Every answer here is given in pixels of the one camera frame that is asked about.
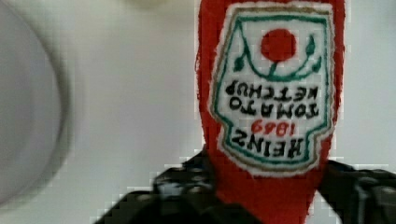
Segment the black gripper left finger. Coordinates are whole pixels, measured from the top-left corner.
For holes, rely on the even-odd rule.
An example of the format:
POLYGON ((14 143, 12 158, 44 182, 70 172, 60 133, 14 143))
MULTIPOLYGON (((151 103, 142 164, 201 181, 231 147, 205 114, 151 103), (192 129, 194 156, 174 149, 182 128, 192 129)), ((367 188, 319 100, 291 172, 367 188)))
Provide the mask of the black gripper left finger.
POLYGON ((94 224, 262 224, 242 205, 221 201, 216 188, 202 150, 156 176, 151 190, 126 194, 94 224))

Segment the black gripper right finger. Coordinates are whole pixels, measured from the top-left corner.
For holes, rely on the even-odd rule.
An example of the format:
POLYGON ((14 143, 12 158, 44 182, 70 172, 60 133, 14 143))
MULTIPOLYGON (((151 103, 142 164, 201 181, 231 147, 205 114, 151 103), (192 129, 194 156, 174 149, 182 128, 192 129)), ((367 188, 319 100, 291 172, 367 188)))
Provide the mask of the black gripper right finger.
POLYGON ((396 176, 328 161, 319 194, 342 224, 396 224, 396 176))

